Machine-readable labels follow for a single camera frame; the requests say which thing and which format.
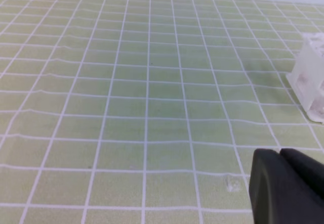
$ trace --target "black object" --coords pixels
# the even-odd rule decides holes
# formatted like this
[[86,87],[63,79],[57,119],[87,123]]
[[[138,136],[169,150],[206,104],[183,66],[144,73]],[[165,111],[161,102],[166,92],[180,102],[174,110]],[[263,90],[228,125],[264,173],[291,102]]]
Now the black object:
[[324,224],[324,165],[297,150],[255,150],[249,194],[255,224]]

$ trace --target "black plastic part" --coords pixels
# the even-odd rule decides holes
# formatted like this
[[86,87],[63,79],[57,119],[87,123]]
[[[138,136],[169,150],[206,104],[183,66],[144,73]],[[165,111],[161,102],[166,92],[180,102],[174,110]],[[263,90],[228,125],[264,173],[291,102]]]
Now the black plastic part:
[[255,150],[249,194],[255,224],[324,223],[324,201],[276,151]]

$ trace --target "green grid mat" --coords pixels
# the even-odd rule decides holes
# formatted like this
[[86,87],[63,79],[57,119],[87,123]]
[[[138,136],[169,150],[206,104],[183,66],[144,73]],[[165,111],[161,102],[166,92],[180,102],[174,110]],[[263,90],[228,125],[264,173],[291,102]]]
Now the green grid mat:
[[287,83],[324,6],[0,0],[2,224],[253,223],[255,148],[324,162]]

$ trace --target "green square tile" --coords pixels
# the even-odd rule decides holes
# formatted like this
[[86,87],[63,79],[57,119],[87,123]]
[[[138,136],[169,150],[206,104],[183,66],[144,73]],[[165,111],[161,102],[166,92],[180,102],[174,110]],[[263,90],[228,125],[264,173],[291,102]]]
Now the green square tile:
[[0,93],[0,110],[18,110],[26,94]]
[[150,43],[150,53],[160,55],[177,55],[178,49],[175,44]]
[[92,168],[97,143],[54,141],[45,167]]
[[246,71],[273,71],[269,60],[242,60]]
[[143,141],[144,119],[106,119],[103,139],[119,141]]
[[86,224],[101,224],[102,220],[109,224],[140,224],[141,211],[134,210],[88,210]]
[[109,65],[91,65],[83,64],[79,72],[79,77],[94,77],[94,78],[111,78],[113,66]]
[[22,33],[31,34],[36,28],[35,24],[11,24],[6,30],[6,33]]
[[253,224],[253,215],[251,213],[213,213],[204,212],[205,224]]
[[226,121],[191,121],[190,130],[196,142],[232,143]]
[[0,47],[0,53],[2,57],[14,58],[19,51],[19,46],[3,45]]
[[193,174],[147,174],[145,205],[148,207],[197,206]]
[[22,207],[0,207],[1,221],[3,224],[17,224],[20,221],[22,212]]
[[212,71],[182,70],[184,83],[215,84]]
[[264,118],[259,105],[248,102],[227,102],[225,107],[229,118],[263,123]]
[[194,210],[146,211],[147,224],[196,224],[199,223],[198,212]]
[[208,57],[181,57],[182,68],[210,69]]
[[96,29],[93,38],[119,40],[120,31]]
[[203,208],[250,208],[250,200],[242,177],[199,175],[198,185]]
[[60,37],[58,36],[45,37],[45,36],[34,35],[28,40],[27,44],[34,44],[34,45],[42,44],[47,46],[54,46],[59,40],[59,38]]
[[280,40],[259,39],[260,46],[264,49],[283,49],[286,47]]
[[225,47],[232,47],[232,43],[230,39],[227,37],[204,37],[206,45],[208,46],[225,46]]
[[111,98],[109,101],[108,115],[125,117],[144,117],[144,99]]
[[22,134],[34,137],[51,137],[59,117],[54,115],[21,112],[10,129],[10,134]]
[[242,60],[267,59],[267,57],[261,49],[236,48],[236,51]]
[[247,29],[227,28],[227,32],[231,37],[254,38],[253,34]]
[[56,221],[59,223],[78,224],[82,219],[82,210],[73,209],[55,209],[55,208],[29,208],[25,224],[38,223],[52,224]]
[[70,91],[72,86],[72,78],[62,78],[54,76],[42,76],[34,90],[43,90],[47,92],[56,92],[56,93],[67,93]]
[[14,113],[0,113],[0,132],[5,134]]
[[266,125],[232,121],[232,130],[237,145],[275,146],[276,142]]
[[120,48],[119,48],[121,52],[137,52],[137,53],[146,53],[146,54],[147,54],[147,49],[148,49],[147,43],[137,43],[137,42],[127,42],[127,41],[122,41],[120,43]]
[[237,58],[211,57],[214,70],[242,70]]
[[101,118],[64,116],[56,137],[75,139],[97,139],[102,124]]
[[20,137],[7,138],[0,149],[0,163],[13,166],[41,165],[48,141]]
[[55,74],[63,76],[76,76],[79,68],[77,63],[67,63],[64,61],[49,61],[44,74]]
[[72,95],[65,109],[66,114],[103,115],[106,98]]
[[218,84],[223,84],[223,85],[250,84],[244,72],[216,71],[215,75]]
[[110,80],[107,79],[77,79],[72,92],[106,96],[109,92],[109,86]]
[[256,102],[251,86],[219,86],[224,101],[247,100]]
[[208,53],[211,57],[229,57],[236,58],[236,53],[233,48],[230,47],[208,47]]
[[97,168],[142,170],[144,146],[132,143],[102,143]]
[[149,100],[148,117],[185,118],[183,101]]
[[151,33],[150,34],[150,42],[156,42],[156,43],[176,43],[176,36],[175,34],[163,34],[163,33]]
[[119,53],[118,64],[123,65],[147,65],[147,54],[131,54],[131,53]]
[[190,119],[225,119],[221,103],[187,102]]
[[89,45],[90,50],[117,51],[117,48],[118,48],[118,41],[113,41],[113,40],[94,39],[90,42]]
[[150,81],[181,82],[179,69],[150,68]]
[[145,97],[146,83],[134,81],[114,81],[111,95],[120,97]]
[[122,39],[122,41],[147,42],[148,41],[148,33],[123,31],[123,36],[121,37],[121,39]]
[[219,95],[217,87],[213,85],[184,85],[186,99],[217,101]]
[[95,175],[90,205],[141,206],[141,173],[98,172]]
[[248,72],[248,76],[254,85],[282,87],[275,72]]
[[52,48],[40,46],[24,46],[17,58],[46,60],[49,58]]
[[259,48],[257,41],[252,38],[232,38],[231,40],[235,47]]
[[2,34],[0,35],[1,43],[17,43],[22,44],[27,40],[28,35],[19,35],[19,34]]
[[260,103],[265,104],[292,104],[289,94],[285,89],[255,87],[255,92]]
[[204,44],[204,41],[203,41],[203,38],[201,36],[179,34],[178,35],[178,43],[179,44],[202,45],[202,44]]
[[23,109],[33,109],[50,113],[61,113],[66,95],[31,93]]
[[117,66],[114,78],[128,80],[146,80],[146,68]]
[[90,175],[89,172],[43,171],[31,202],[83,205],[86,201]]
[[306,123],[296,106],[263,105],[262,109],[270,123]]
[[234,148],[194,144],[197,171],[240,173]]
[[318,126],[318,125],[312,125],[312,128],[314,130],[314,133],[321,143],[321,145],[324,147],[324,127]]
[[248,29],[248,26],[245,21],[235,21],[235,20],[225,20],[225,27],[226,28],[244,28]]
[[318,144],[308,126],[272,125],[271,127],[281,146],[318,148]]
[[204,46],[182,46],[179,45],[180,56],[197,56],[197,57],[207,57],[207,51]]
[[260,38],[274,38],[274,39],[279,39],[278,35],[276,32],[274,31],[265,31],[265,30],[253,30],[253,34],[256,38],[260,39]]
[[[59,58],[67,57],[65,55],[58,56]],[[102,64],[114,64],[116,60],[116,52],[107,51],[88,51],[84,62],[102,63]]]
[[227,36],[226,30],[223,28],[202,28],[204,36]]
[[183,99],[181,84],[150,82],[149,97],[158,99]]
[[189,143],[150,144],[147,147],[147,169],[192,169]]
[[178,56],[176,55],[150,55],[150,65],[160,67],[179,67]]
[[0,201],[26,203],[36,175],[37,171],[3,168],[0,172]]
[[151,24],[152,33],[175,33],[174,25]]
[[249,21],[248,22],[251,29],[260,29],[260,30],[270,30],[272,31],[272,27],[268,22],[256,22],[256,21]]
[[154,120],[148,122],[149,141],[188,140],[188,129],[185,120]]

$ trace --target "white plastic object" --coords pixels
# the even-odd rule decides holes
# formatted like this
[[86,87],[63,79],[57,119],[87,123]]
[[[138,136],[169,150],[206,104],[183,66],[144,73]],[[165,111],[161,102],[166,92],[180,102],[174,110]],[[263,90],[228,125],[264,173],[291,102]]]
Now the white plastic object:
[[287,80],[307,116],[324,123],[324,33],[303,36],[303,47]]

